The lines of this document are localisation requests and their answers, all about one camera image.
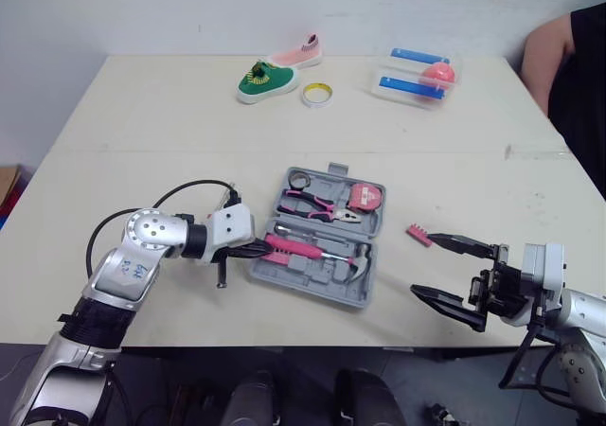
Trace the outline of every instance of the pink tape measure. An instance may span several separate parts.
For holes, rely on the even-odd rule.
[[[356,183],[349,192],[348,208],[360,211],[372,211],[381,206],[383,194],[376,186],[368,183]]]

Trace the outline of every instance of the hammer head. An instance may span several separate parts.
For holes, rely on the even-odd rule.
[[[360,276],[364,275],[370,266],[370,245],[362,243],[358,245],[356,251],[356,257],[353,259],[351,264],[356,268],[355,272],[349,279],[349,282],[353,282]]]

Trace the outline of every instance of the tool kit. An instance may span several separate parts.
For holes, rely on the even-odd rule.
[[[251,265],[251,276],[355,308],[370,301],[385,203],[384,186],[329,171],[289,168],[265,240],[275,251]]]

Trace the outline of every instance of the white table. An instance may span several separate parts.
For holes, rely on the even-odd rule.
[[[302,72],[334,90],[325,109],[297,92],[254,106],[235,99],[254,62],[239,57],[111,57],[100,70],[0,232],[0,341],[46,343],[86,281],[94,226],[121,208],[149,206],[197,178],[233,181],[262,229],[289,166],[349,174],[387,188],[377,237],[372,301],[351,311],[251,280],[247,262],[216,268],[177,259],[127,334],[127,346],[516,346],[523,329],[497,318],[475,333],[409,292],[413,283],[467,296],[489,264],[404,234],[417,222],[511,246],[565,244],[567,286],[606,293],[606,206],[563,140],[503,59],[465,62],[443,109],[428,112],[365,91],[369,60],[326,58]],[[223,192],[198,186],[170,213],[202,217]],[[98,238],[94,264],[120,241],[116,220]]]

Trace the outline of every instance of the cardboard box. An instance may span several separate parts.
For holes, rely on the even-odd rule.
[[[19,166],[0,168],[0,229],[26,189],[27,181]]]

